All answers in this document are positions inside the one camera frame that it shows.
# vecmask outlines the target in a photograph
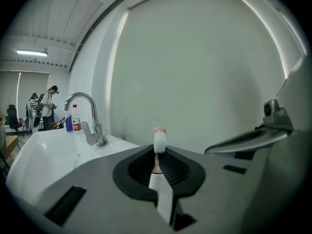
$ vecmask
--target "white sink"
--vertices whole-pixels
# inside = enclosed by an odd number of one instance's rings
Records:
[[[102,147],[90,146],[84,134],[68,134],[65,129],[34,133],[15,158],[6,185],[12,194],[33,204],[44,189],[73,170],[76,160],[78,167],[138,147],[110,135],[106,141]]]

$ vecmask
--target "chrome faucet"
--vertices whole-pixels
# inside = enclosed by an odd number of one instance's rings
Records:
[[[81,92],[73,93],[65,101],[64,111],[68,111],[70,103],[78,97],[85,98],[91,105],[93,133],[90,132],[89,125],[86,121],[83,121],[81,123],[84,135],[86,136],[87,139],[87,143],[91,146],[93,146],[94,144],[97,144],[97,146],[104,146],[106,144],[106,139],[102,132],[102,126],[98,122],[96,103],[94,102],[91,96]]]

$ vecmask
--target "fluorescent light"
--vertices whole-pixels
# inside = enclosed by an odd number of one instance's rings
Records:
[[[16,52],[20,55],[32,55],[32,56],[41,56],[41,57],[47,57],[48,56],[47,52],[42,52],[42,51],[31,51],[31,50],[20,50],[20,49],[18,49]]]

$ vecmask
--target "toothbrush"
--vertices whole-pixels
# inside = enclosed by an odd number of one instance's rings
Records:
[[[173,207],[173,190],[166,180],[159,167],[158,154],[163,154],[166,150],[166,129],[164,127],[154,127],[153,143],[155,152],[155,167],[152,171],[149,188],[157,191],[157,211],[167,224],[170,224]]]
[[[154,142],[154,152],[155,154],[162,154],[166,150],[166,129],[164,127],[154,127],[153,128],[153,142]]]
[[[80,153],[77,153],[77,158],[76,158],[76,160],[75,160],[75,163],[74,163],[74,166],[73,166],[73,170],[74,170],[74,169],[76,168],[76,166],[77,166],[77,162],[78,162],[79,157],[80,157]]]

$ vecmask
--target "backpack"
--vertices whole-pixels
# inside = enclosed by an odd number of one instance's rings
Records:
[[[41,101],[42,101],[42,99],[43,99],[43,97],[44,97],[44,95],[45,95],[46,93],[42,93],[42,94],[40,95],[39,99],[38,99],[37,112],[43,110],[43,105],[42,105]]]

